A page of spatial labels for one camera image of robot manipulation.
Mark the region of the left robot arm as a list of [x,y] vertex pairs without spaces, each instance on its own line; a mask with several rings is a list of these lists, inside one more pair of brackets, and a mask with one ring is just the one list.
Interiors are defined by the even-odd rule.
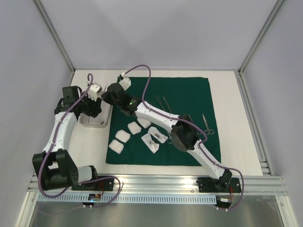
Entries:
[[32,163],[42,191],[73,187],[83,183],[88,189],[98,187],[99,177],[94,166],[77,167],[68,153],[71,135],[82,114],[96,117],[101,113],[102,87],[64,87],[63,97],[54,110],[55,124],[42,153],[35,154]]

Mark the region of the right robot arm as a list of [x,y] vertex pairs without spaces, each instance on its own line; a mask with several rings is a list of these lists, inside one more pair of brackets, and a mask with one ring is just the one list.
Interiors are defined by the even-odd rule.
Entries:
[[197,132],[200,131],[205,140],[207,136],[191,121],[189,115],[179,116],[158,109],[145,102],[143,97],[130,96],[120,83],[111,84],[101,97],[106,103],[118,107],[125,115],[147,120],[166,130],[175,148],[189,153],[202,165],[213,179],[216,190],[223,192],[230,187],[232,172],[222,166],[204,146],[204,140]]

